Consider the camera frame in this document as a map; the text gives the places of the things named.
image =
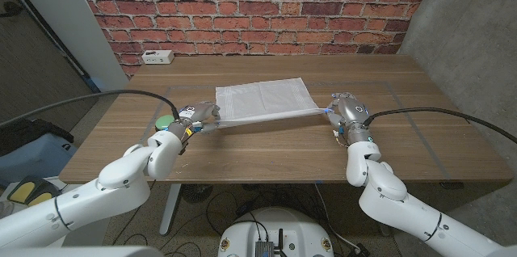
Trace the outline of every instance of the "robotic hand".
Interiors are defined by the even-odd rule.
[[[502,249],[496,242],[424,204],[407,193],[405,184],[380,160],[364,121],[368,110],[354,95],[333,95],[327,113],[330,123],[347,134],[347,180],[364,187],[359,198],[361,209],[376,221],[403,230],[421,239],[443,256],[487,256]],[[338,107],[341,115],[333,112]]]
[[[185,107],[180,119],[156,132],[147,146],[133,145],[124,156],[105,166],[97,179],[41,204],[0,220],[0,249],[47,246],[71,230],[144,204],[150,190],[145,176],[165,179],[193,133],[209,133],[219,107],[202,102]]]

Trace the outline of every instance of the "red brick wall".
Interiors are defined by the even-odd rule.
[[[127,74],[176,54],[395,53],[422,0],[88,0]]]

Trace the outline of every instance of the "yellow object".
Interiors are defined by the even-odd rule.
[[[24,204],[25,200],[31,195],[36,185],[33,182],[22,184],[15,192],[9,196],[9,200]]]
[[[46,200],[50,200],[52,197],[52,194],[50,192],[44,192],[40,195],[38,195],[34,200],[32,200],[28,205],[29,206],[33,206],[33,205],[37,205],[39,203],[42,203]]]

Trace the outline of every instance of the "green object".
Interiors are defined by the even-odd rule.
[[[162,131],[163,129],[169,127],[169,124],[173,121],[174,117],[172,115],[160,116],[156,120],[156,124],[154,124],[154,126],[156,127],[157,131]]]

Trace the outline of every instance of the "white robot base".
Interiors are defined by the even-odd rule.
[[[254,219],[265,229],[254,222]],[[221,237],[217,256],[274,255],[333,257],[334,251],[328,233],[315,220],[294,209],[268,207],[245,214],[226,229]]]

